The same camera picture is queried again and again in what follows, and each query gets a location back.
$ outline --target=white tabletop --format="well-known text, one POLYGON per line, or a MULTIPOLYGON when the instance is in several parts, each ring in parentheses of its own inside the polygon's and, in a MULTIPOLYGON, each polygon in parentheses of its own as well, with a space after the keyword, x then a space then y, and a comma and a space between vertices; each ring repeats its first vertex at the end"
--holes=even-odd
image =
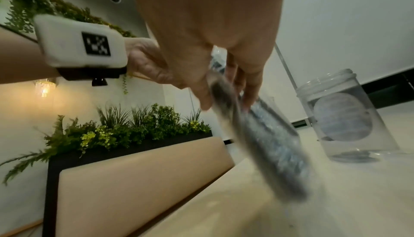
POLYGON ((286 208, 245 159, 144 236, 414 236, 413 156, 339 164, 326 158, 312 128, 299 133, 326 189, 319 208, 286 208))

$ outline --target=hand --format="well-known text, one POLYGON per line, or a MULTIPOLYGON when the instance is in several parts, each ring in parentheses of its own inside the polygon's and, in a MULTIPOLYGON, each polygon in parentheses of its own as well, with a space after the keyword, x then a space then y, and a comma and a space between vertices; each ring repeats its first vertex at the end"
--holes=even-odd
POLYGON ((159 84, 172 84, 179 89, 187 87, 168 68, 157 43, 149 38, 125 38, 128 55, 128 73, 139 72, 159 84))
POLYGON ((228 51, 226 77, 244 90, 249 108, 257 99, 264 64, 279 26, 282 0, 137 0, 160 45, 165 63, 200 100, 212 101, 206 74, 213 45, 228 51))

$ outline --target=transparent container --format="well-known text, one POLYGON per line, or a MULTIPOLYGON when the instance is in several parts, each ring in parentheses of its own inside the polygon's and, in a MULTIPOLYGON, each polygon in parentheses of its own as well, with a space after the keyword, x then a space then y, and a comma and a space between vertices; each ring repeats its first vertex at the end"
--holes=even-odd
POLYGON ((375 162, 371 153, 399 149, 350 69, 314 79, 296 92, 330 159, 375 162))

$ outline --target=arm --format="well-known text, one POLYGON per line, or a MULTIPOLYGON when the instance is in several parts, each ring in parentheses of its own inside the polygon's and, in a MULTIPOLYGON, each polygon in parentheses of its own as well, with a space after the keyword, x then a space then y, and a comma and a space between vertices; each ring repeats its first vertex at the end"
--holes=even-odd
POLYGON ((0 84, 58 77, 37 43, 0 28, 0 84))

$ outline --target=glass jar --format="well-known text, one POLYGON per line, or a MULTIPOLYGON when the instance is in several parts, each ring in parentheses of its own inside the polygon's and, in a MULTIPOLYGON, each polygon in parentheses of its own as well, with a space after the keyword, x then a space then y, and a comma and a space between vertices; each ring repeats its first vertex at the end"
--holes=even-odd
POLYGON ((373 152, 398 150, 350 69, 314 79, 296 92, 330 159, 373 162, 373 152))

